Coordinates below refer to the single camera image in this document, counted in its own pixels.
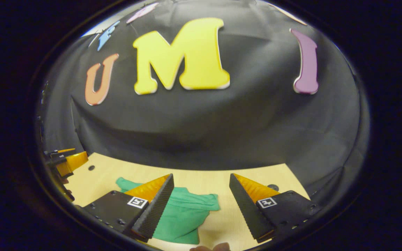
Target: hand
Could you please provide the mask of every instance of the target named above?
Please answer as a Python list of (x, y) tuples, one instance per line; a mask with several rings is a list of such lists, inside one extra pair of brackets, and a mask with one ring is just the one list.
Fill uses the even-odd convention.
[(207, 246), (197, 246), (196, 248), (191, 248), (190, 251), (230, 251), (230, 248), (229, 244), (225, 242), (214, 246), (213, 249), (210, 249)]

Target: letter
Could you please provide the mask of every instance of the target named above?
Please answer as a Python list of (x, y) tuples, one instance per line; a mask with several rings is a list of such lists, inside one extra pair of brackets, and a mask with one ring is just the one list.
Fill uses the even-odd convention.
[(105, 100), (108, 90), (110, 89), (111, 72), (113, 71), (113, 64), (116, 59), (119, 58), (119, 54), (112, 54), (105, 58), (103, 61), (103, 74), (102, 83), (97, 92), (94, 91), (94, 82), (96, 81), (97, 70), (100, 67), (100, 63), (93, 65), (89, 68), (86, 78), (85, 86), (85, 99), (89, 105), (100, 105)]
[(295, 35), (300, 47), (300, 75), (292, 85), (297, 93), (315, 94), (319, 89), (317, 83), (316, 43), (297, 30), (289, 29)]
[(111, 33), (113, 33), (114, 29), (116, 29), (116, 25), (118, 25), (120, 21), (115, 22), (111, 27), (109, 27), (104, 33), (99, 38), (99, 47), (97, 48), (97, 51), (100, 51), (102, 46), (108, 41), (108, 39), (111, 37)]
[(159, 3), (152, 3), (151, 5), (147, 5), (145, 6), (143, 9), (139, 10), (138, 12), (136, 12), (136, 14), (134, 14), (134, 16), (130, 17), (126, 23), (129, 24), (132, 21), (140, 18), (141, 16), (145, 16), (146, 14), (150, 13), (152, 10), (155, 9), (156, 5), (158, 5)]
[(224, 22), (218, 18), (201, 18), (187, 22), (170, 45), (157, 31), (137, 38), (137, 94), (156, 92), (158, 84), (151, 77), (153, 66), (163, 86), (173, 87), (179, 66), (185, 59), (185, 70), (179, 80), (185, 89), (225, 89), (230, 76), (221, 66), (218, 29)]

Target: orange letter u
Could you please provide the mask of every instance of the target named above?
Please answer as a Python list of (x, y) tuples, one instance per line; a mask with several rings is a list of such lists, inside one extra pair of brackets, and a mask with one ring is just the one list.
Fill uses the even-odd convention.
[(113, 64), (119, 54), (112, 54), (105, 58), (103, 61), (102, 83), (97, 92), (94, 91), (94, 82), (96, 81), (97, 70), (100, 68), (100, 63), (93, 65), (89, 68), (86, 78), (85, 99), (89, 105), (100, 105), (105, 100), (108, 90), (110, 89), (111, 72), (113, 71)]

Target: black fabric backdrop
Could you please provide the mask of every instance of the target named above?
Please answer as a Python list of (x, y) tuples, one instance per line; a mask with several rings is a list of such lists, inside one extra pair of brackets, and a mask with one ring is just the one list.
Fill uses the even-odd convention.
[[(113, 250), (65, 220), (46, 199), (26, 168), (20, 123), (27, 114), (29, 80), (43, 56), (111, 2), (0, 3), (0, 250)], [(402, 250), (402, 2), (299, 0), (295, 5), (341, 34), (356, 65), (366, 63), (362, 73), (378, 81), (366, 83), (376, 135), (367, 155), (367, 165), (375, 170), (370, 185), (340, 217), (290, 250)]]
[[(367, 145), (365, 95), (348, 62), (324, 35), (275, 8), (242, 1), (161, 1), (149, 14), (116, 26), (97, 51), (96, 35), (80, 38), (54, 64), (43, 117), (45, 150), (77, 148), (116, 159), (188, 170), (231, 170), (286, 163), (310, 196), (326, 204), (358, 174)], [(188, 21), (217, 17), (222, 67), (230, 74), (225, 90), (172, 90), (159, 78), (154, 94), (137, 95), (133, 41), (157, 30), (169, 43)], [(289, 29), (317, 47), (319, 91), (300, 95), (292, 83), (300, 72), (300, 50)], [(86, 71), (119, 54), (105, 101), (84, 98)], [(177, 76), (184, 70), (184, 63)], [(96, 83), (100, 83), (99, 70)], [(344, 170), (359, 133), (359, 146)], [(332, 178), (338, 178), (334, 184)]]

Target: screw hole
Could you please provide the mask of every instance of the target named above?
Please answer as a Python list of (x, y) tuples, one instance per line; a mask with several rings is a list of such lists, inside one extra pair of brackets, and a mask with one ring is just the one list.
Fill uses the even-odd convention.
[(279, 187), (278, 187), (277, 185), (270, 184), (270, 185), (268, 185), (268, 187), (269, 187), (270, 189), (276, 190), (277, 192), (279, 191)]

